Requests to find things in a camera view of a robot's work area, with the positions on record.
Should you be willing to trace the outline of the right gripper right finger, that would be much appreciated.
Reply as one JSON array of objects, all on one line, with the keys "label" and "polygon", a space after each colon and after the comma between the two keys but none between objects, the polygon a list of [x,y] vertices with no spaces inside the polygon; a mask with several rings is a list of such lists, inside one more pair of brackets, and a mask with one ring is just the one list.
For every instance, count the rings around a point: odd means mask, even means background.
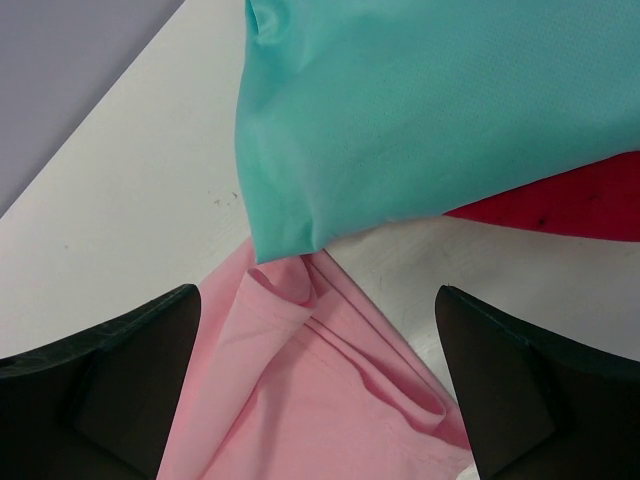
[{"label": "right gripper right finger", "polygon": [[480,478],[638,478],[638,362],[451,286],[435,316]]}]

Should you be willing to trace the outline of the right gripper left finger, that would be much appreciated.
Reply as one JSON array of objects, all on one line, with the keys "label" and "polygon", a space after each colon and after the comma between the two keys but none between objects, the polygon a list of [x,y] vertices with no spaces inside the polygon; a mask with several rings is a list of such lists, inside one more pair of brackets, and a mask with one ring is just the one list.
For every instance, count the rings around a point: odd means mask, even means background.
[{"label": "right gripper left finger", "polygon": [[2,478],[155,478],[200,313],[198,288],[185,284],[2,359]]}]

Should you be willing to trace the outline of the pink t shirt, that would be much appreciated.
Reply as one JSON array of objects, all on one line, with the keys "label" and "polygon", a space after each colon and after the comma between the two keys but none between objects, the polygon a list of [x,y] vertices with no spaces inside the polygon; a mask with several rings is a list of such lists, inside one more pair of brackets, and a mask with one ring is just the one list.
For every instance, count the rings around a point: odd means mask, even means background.
[{"label": "pink t shirt", "polygon": [[200,325],[162,479],[454,479],[472,462],[437,377],[325,252],[199,287]]}]

